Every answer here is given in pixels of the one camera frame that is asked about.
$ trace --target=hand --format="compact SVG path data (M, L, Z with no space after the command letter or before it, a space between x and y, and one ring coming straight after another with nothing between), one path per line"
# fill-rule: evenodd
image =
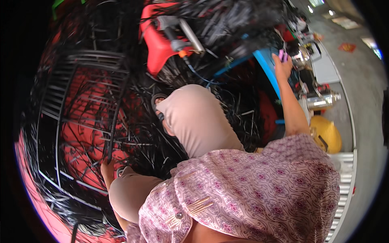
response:
M288 80L292 70L292 59L288 56L288 60L284 63L281 62L280 58L276 54L272 54L274 65L275 65L275 76L278 82Z
M114 172L115 172L115 160L112 159L111 162L108 164L107 159L105 158L100 166L101 175L103 176L104 181L107 179L113 179L114 178Z

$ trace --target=button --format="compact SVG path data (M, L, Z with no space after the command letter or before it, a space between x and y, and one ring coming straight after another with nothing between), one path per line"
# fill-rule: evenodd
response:
M182 219L182 217L183 217L182 213L178 213L175 215L176 219Z

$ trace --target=black sandal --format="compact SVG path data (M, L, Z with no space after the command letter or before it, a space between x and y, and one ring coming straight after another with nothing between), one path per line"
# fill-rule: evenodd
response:
M155 100L156 100L156 99L160 99L160 98L166 99L167 97L168 97L168 96L165 95L165 94L156 94L156 95L154 95L154 96L151 98L151 107L152 107L152 110L154 111L154 113L157 112L157 104L155 103ZM162 112L159 113L159 114L157 115L157 117L158 117L158 120L159 120L161 123L162 123L162 121L165 119L165 117L164 117L164 115L163 115ZM171 136L171 135L168 133L168 131L166 130L166 128L165 128L164 126L162 126L162 127L163 127L164 132L165 132L168 136L173 137L173 136Z

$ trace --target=woman's left arm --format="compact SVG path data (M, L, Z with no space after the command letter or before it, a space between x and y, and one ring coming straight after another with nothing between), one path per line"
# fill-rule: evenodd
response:
M108 193L109 193L109 188L111 187L111 184L114 181L114 171L115 171L114 164L115 164L115 161L112 160L111 163L108 164L107 160L105 159L105 160L103 160L101 167L100 167L101 175L103 176L105 186L107 187ZM113 211L115 213L115 217L116 217L120 227L122 228L123 231L126 231L126 228L127 228L127 225L129 224L129 222L127 220L123 219L122 217L120 217L119 214L114 209L113 209Z

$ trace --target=foot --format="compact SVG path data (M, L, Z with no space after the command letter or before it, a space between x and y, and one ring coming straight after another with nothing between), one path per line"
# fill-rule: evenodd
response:
M163 101L165 98L158 98L155 100L155 104L157 105L159 102ZM159 113L161 113L159 110L157 110L155 112L156 115L158 115ZM166 124L166 121L165 119L162 120L162 125L163 127L166 129L167 133L170 135L170 136L175 136L175 134L170 130L170 128L168 127L168 125Z

